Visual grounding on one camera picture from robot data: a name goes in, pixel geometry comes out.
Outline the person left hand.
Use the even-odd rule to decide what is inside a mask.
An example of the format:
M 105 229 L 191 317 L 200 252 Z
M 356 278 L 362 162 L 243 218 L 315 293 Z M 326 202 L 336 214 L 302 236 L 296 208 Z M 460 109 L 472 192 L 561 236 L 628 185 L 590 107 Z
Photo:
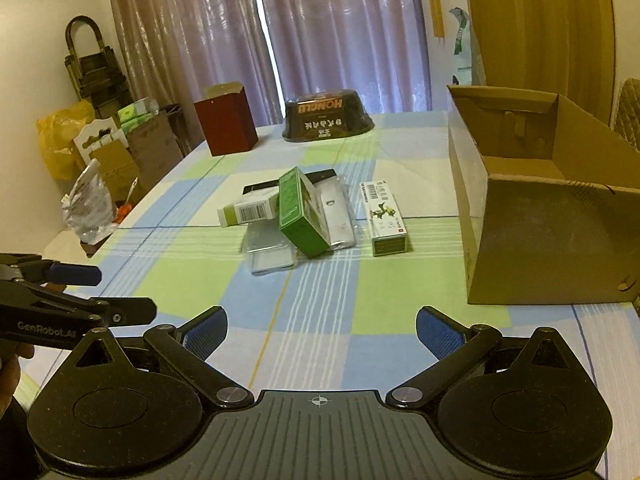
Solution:
M 19 358 L 32 359 L 35 355 L 35 347 L 32 344 L 21 342 L 14 350 L 1 359 L 0 379 L 0 417 L 3 417 L 11 405 L 14 392 L 21 378 Z

